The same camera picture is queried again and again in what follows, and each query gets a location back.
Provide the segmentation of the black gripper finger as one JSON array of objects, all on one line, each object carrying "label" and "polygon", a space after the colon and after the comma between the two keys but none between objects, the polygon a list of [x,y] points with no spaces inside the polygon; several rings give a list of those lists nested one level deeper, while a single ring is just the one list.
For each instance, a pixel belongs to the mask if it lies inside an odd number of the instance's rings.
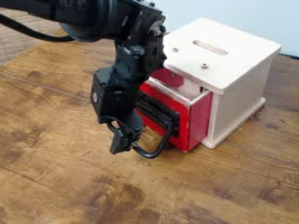
[{"label": "black gripper finger", "polygon": [[113,132],[109,152],[116,155],[117,153],[131,151],[132,146],[139,141],[141,127],[135,126],[132,129],[129,129],[128,127],[116,128],[113,125],[109,125],[108,128]]}]

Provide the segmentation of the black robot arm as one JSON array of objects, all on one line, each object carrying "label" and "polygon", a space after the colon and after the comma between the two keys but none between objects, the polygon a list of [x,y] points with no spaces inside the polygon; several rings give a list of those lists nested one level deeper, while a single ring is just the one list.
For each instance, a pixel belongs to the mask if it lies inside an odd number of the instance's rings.
[{"label": "black robot arm", "polygon": [[0,8],[24,11],[55,21],[67,32],[63,37],[40,33],[0,15],[0,25],[24,35],[51,42],[115,41],[116,60],[93,74],[89,100],[97,122],[113,132],[109,152],[136,151],[156,158],[168,139],[155,151],[145,151],[137,141],[143,119],[136,113],[140,86],[151,73],[164,67],[164,15],[147,0],[0,0]]}]

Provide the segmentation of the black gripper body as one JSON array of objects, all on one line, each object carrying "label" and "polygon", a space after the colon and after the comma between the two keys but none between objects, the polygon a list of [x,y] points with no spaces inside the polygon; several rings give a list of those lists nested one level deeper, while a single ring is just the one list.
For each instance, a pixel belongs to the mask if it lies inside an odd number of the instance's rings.
[{"label": "black gripper body", "polygon": [[143,121],[136,113],[139,89],[145,76],[136,71],[117,71],[115,67],[99,69],[93,73],[91,86],[91,103],[97,115],[97,122],[105,124],[112,132],[116,122],[133,140],[141,135]]}]

